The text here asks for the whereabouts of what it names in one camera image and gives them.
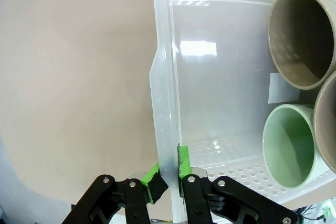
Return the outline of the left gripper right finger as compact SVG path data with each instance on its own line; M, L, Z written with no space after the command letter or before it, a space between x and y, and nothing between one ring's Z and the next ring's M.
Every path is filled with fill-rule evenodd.
M238 181L220 176L210 181L204 169L191 167L188 147L178 145L180 196L188 223L213 223L212 215L231 223L301 223L302 216Z

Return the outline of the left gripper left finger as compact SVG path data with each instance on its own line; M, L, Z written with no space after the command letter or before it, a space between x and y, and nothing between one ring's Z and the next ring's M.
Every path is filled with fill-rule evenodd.
M109 223L122 208L126 223L150 223L147 204L155 204L167 189L158 163L139 179L118 182L103 174L94 180L63 223Z

